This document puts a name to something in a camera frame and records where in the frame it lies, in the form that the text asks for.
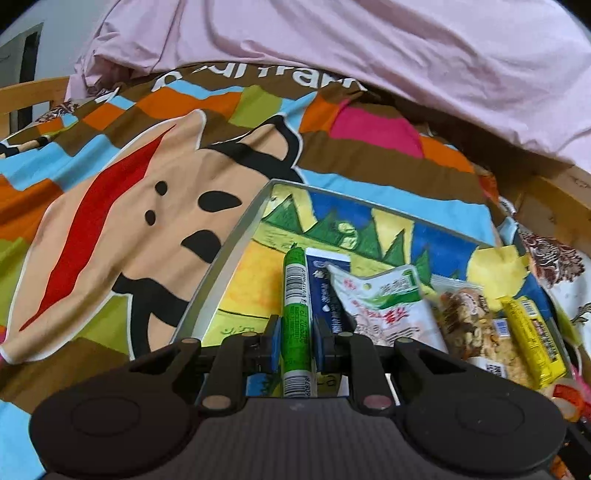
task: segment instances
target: snack bag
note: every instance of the snack bag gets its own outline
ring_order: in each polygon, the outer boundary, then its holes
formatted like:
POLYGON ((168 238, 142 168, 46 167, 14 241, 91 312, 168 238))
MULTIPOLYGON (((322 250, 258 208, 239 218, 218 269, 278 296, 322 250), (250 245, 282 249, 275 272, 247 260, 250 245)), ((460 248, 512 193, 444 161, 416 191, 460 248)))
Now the snack bag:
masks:
POLYGON ((336 295, 353 320, 355 333, 368 336, 374 345, 393 346, 397 338, 409 337, 447 352, 412 265, 366 278, 334 265, 326 268, 336 295))
POLYGON ((547 387, 566 373, 552 335, 535 303, 526 297, 501 298, 511 331, 515 335, 534 380, 534 388, 547 387))
POLYGON ((493 318, 482 288, 439 275, 433 275, 431 284, 439 294, 439 324, 450 354, 530 387, 531 376, 507 321, 493 318))

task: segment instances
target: light blue patch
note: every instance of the light blue patch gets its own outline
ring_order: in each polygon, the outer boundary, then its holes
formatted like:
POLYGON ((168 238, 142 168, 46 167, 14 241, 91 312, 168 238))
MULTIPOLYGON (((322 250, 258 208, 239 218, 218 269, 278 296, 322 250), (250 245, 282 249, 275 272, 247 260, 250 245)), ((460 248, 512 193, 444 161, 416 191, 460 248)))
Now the light blue patch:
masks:
POLYGON ((499 236, 505 245, 512 245, 517 233, 517 222, 511 217, 506 217, 497 228, 499 236))
POLYGON ((131 107, 135 105, 135 102, 132 102, 131 100, 128 100, 127 98, 122 97, 121 95, 115 95, 107 103, 111 103, 115 106, 118 106, 123 110, 129 110, 131 107))
POLYGON ((45 474, 29 438, 30 418, 27 412, 0 400, 0 479, 2 480, 35 480, 45 474))
POLYGON ((23 191, 42 180, 51 179, 65 192, 82 180, 100 172, 119 151, 104 135, 90 140, 75 157, 55 142, 39 150, 29 150, 0 161, 0 174, 16 190, 23 191))
POLYGON ((297 132, 300 129, 301 119, 304 116, 304 112, 309 104, 312 103, 316 95, 317 92, 312 92, 297 100, 289 100, 288 98, 282 99, 278 113, 285 114, 285 123, 287 123, 294 132, 297 132))
POLYGON ((384 205, 484 244, 495 245, 491 213, 485 205, 464 203, 461 200, 428 199, 395 187, 349 180, 335 173, 300 171, 304 181, 315 187, 384 205))
POLYGON ((61 117, 61 121, 64 123, 64 127, 69 127, 78 121, 78 117, 71 113, 67 113, 61 117))
POLYGON ((239 86, 232 86, 220 90, 206 90, 205 88, 195 85, 194 83, 187 82, 186 80, 175 80, 163 88, 172 88, 172 90, 175 90, 178 93, 194 96, 198 100, 205 100, 207 97, 213 95, 223 95, 224 93, 229 92, 241 93, 244 91, 244 87, 239 86))

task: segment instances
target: pink blanket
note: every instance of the pink blanket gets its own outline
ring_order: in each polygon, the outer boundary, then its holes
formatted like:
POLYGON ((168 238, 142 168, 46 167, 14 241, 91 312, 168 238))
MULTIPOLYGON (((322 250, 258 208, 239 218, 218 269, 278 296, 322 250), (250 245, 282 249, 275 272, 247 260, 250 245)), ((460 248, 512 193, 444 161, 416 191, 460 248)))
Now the pink blanket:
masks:
POLYGON ((553 0, 118 0, 69 96, 208 60, 332 70, 591 171, 591 43, 553 0))

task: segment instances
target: yellow package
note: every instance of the yellow package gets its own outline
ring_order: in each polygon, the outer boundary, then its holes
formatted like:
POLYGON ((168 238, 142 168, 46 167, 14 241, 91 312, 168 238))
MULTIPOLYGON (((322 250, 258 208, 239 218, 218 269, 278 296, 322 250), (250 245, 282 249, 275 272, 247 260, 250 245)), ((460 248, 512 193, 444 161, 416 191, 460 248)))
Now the yellow package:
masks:
POLYGON ((562 357, 538 307, 527 297, 501 298, 509 328, 534 377, 534 388, 547 387, 566 373, 562 357))

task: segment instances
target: barcode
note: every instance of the barcode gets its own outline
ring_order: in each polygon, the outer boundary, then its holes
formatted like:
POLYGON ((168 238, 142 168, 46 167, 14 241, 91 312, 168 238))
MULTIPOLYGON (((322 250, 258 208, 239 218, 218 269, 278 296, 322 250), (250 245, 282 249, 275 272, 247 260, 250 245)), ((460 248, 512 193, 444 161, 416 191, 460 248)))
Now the barcode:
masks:
POLYGON ((291 303, 308 305, 304 265, 291 264, 285 268, 285 305, 291 303))
POLYGON ((486 364, 486 371, 495 374, 497 377, 503 377, 503 367, 495 364, 486 364))
POLYGON ((283 378, 283 396, 285 398, 311 397, 312 385, 308 375, 294 375, 283 378))
POLYGON ((535 307, 531 304, 529 300, 521 300, 521 304, 523 305, 523 308, 525 308, 527 315, 529 315, 530 317, 538 316, 537 312, 535 311, 535 307))
POLYGON ((496 319, 493 320, 493 322, 495 322, 496 332, 498 333, 500 338, 511 336, 511 334, 509 333, 509 326, 507 325, 506 319, 496 319))

